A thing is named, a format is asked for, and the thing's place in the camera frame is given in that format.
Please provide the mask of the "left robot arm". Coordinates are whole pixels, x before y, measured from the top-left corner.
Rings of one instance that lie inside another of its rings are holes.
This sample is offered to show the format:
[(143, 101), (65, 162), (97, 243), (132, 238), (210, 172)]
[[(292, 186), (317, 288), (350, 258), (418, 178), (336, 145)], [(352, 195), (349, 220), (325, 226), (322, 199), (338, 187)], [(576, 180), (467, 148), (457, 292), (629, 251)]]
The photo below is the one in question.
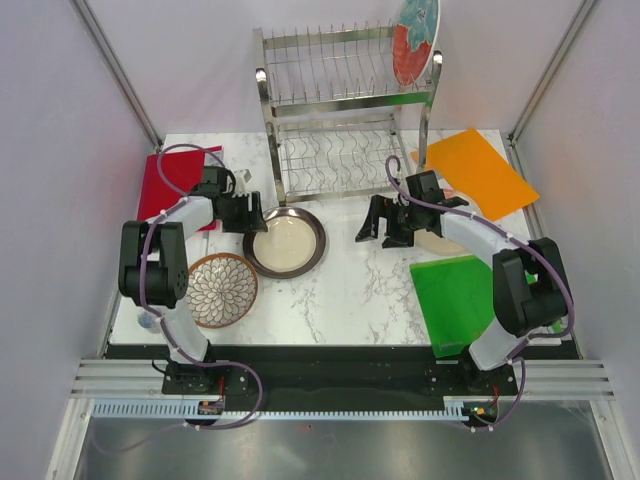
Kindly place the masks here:
[(207, 360), (210, 343), (186, 304), (186, 241), (215, 222), (225, 233), (265, 232), (261, 194), (249, 189), (250, 180), (247, 169), (206, 166), (191, 189), (172, 187), (175, 203), (145, 220), (125, 222), (121, 231), (119, 292), (150, 318), (170, 359), (189, 364), (184, 379), (198, 393), (215, 389), (220, 371)]

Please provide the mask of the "brown rimmed cream plate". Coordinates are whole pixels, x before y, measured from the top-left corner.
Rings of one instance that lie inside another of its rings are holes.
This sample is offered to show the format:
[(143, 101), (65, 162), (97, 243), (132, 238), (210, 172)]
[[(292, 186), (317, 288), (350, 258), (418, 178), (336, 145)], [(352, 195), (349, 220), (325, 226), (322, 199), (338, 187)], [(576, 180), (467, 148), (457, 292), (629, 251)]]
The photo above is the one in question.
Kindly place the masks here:
[(262, 276), (292, 279), (322, 260), (327, 235), (320, 220), (299, 207), (276, 207), (265, 213), (266, 232), (247, 233), (243, 255)]

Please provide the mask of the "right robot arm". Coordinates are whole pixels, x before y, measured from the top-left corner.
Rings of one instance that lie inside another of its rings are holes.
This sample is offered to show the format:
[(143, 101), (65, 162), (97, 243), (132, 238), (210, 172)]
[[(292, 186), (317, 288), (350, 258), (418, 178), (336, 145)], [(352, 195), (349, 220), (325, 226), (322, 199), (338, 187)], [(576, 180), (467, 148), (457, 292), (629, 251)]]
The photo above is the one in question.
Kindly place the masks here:
[(358, 243), (384, 239), (385, 248), (409, 248), (418, 231), (450, 240), (492, 272), (494, 318), (462, 353), (458, 381), (467, 392), (483, 392), (494, 369), (515, 359), (533, 339), (550, 337), (548, 327), (567, 321), (573, 330), (575, 304), (558, 245), (544, 237), (524, 241), (478, 213), (459, 196), (446, 197), (432, 171), (390, 180), (396, 198), (374, 195)]

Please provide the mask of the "pink and cream plate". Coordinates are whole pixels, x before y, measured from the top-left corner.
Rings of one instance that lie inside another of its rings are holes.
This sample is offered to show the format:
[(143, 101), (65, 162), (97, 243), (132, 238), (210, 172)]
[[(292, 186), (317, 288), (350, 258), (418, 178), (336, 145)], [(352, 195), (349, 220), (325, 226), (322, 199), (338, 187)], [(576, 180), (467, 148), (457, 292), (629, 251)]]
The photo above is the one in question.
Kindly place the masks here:
[[(463, 200), (467, 201), (472, 207), (476, 206), (475, 202), (470, 197), (455, 189), (445, 188), (444, 195), (446, 199), (452, 197), (460, 197)], [(431, 254), (443, 257), (469, 254), (469, 252), (458, 243), (445, 238), (441, 238), (430, 231), (417, 232), (415, 234), (415, 244), (425, 251), (430, 252)]]

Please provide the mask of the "white petal pattern plate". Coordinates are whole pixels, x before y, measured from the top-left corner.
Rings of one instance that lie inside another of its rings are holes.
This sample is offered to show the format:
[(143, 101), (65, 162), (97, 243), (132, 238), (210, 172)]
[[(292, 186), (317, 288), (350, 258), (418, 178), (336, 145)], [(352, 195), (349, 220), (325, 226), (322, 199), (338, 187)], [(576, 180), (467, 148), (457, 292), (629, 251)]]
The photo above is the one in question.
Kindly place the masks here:
[(256, 271), (242, 256), (216, 253), (189, 268), (186, 299), (199, 327), (220, 329), (238, 322), (251, 310), (257, 295)]

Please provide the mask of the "red and blue floral plate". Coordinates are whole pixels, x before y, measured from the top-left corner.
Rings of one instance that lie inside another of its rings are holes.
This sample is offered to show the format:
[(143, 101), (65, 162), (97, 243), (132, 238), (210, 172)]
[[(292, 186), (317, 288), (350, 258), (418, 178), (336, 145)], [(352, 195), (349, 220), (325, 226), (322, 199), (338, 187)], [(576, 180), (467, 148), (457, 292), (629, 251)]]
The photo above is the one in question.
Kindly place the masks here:
[(400, 86), (410, 86), (424, 74), (434, 53), (440, 17), (439, 0), (403, 2), (392, 41), (392, 67)]

